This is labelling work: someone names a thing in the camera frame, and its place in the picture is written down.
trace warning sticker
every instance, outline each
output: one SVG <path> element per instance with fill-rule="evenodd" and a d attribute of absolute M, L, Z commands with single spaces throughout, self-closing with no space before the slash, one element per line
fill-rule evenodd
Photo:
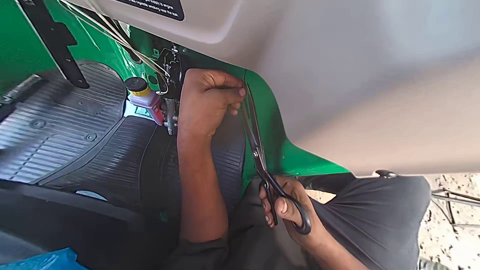
<path fill-rule="evenodd" d="M 183 21 L 185 15 L 180 0 L 118 0 L 144 10 L 158 13 L 169 18 Z"/>

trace person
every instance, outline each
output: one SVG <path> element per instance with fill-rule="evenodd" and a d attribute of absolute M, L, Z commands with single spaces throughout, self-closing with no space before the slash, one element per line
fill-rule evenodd
<path fill-rule="evenodd" d="M 414 269 L 420 221 L 430 201 L 423 177 L 276 176 L 306 208 L 312 221 L 307 235 L 293 228 L 301 218 L 291 201 L 277 198 L 270 205 L 259 181 L 252 181 L 229 220 L 210 146 L 224 114 L 238 114 L 246 94 L 242 85 L 222 71 L 189 69 L 185 75 L 177 140 L 180 239 L 167 269 Z M 336 193 L 326 204 L 309 198 L 304 188 L 321 189 L 322 183 Z M 279 217 L 274 229 L 272 207 Z"/>

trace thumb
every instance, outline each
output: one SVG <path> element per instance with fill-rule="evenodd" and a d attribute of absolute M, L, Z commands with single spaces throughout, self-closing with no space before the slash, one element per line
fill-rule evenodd
<path fill-rule="evenodd" d="M 241 87 L 230 89 L 219 89 L 225 105 L 241 102 L 247 92 Z"/>
<path fill-rule="evenodd" d="M 293 221 L 299 227 L 302 226 L 300 212 L 291 200 L 283 197 L 278 198 L 275 202 L 275 210 L 281 218 Z"/>

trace hand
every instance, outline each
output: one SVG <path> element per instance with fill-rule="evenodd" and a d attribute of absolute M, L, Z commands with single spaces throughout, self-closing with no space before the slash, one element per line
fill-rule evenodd
<path fill-rule="evenodd" d="M 288 234 L 292 239 L 305 248 L 307 251 L 314 253 L 317 250 L 318 245 L 321 243 L 325 234 L 328 232 L 324 228 L 322 222 L 315 213 L 312 202 L 305 192 L 302 184 L 292 178 L 285 176 L 276 176 L 275 179 L 278 181 L 283 190 L 296 199 L 300 204 L 303 205 L 305 210 L 308 212 L 310 220 L 312 222 L 312 231 L 307 235 L 299 234 L 293 227 L 292 222 L 295 222 L 298 226 L 302 226 L 302 220 L 300 212 L 297 207 L 289 199 L 279 197 L 275 191 L 272 191 L 272 199 L 275 201 L 275 210 L 278 217 L 283 218 L 285 221 L 285 227 L 287 228 Z M 265 217 L 267 223 L 270 227 L 273 228 L 274 221 L 272 215 L 272 208 L 268 202 L 266 191 L 263 186 L 260 189 L 260 199 L 262 200 L 262 205 L 264 208 Z"/>
<path fill-rule="evenodd" d="M 236 115 L 245 97 L 243 82 L 217 70 L 189 69 L 180 98 L 179 134 L 211 137 L 225 112 Z"/>

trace scissors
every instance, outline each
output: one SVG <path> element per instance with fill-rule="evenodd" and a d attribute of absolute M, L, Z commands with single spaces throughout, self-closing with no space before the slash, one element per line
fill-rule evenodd
<path fill-rule="evenodd" d="M 276 215 L 275 205 L 272 201 L 272 191 L 270 190 L 270 186 L 276 191 L 276 193 L 283 198 L 287 198 L 293 202 L 293 204 L 298 208 L 302 226 L 298 226 L 295 222 L 292 221 L 295 230 L 300 234 L 309 234 L 312 230 L 312 222 L 310 221 L 310 217 L 308 216 L 307 211 L 305 208 L 298 202 L 296 199 L 292 198 L 292 196 L 288 195 L 283 191 L 280 184 L 275 180 L 275 177 L 268 171 L 267 164 L 265 162 L 265 154 L 264 149 L 262 146 L 262 140 L 260 139 L 260 129 L 258 127 L 258 118 L 255 112 L 255 103 L 253 102 L 252 93 L 250 91 L 250 87 L 245 82 L 245 74 L 243 75 L 243 88 L 247 92 L 245 99 L 242 102 L 242 106 L 240 108 L 241 118 L 243 122 L 243 128 L 245 129 L 245 133 L 247 134 L 248 141 L 250 142 L 250 147 L 252 149 L 252 155 L 255 159 L 255 165 L 257 168 L 257 173 L 260 175 L 262 182 L 260 186 L 265 188 L 267 193 L 267 199 L 270 203 L 272 208 L 272 215 L 275 226 L 278 225 L 278 217 Z"/>

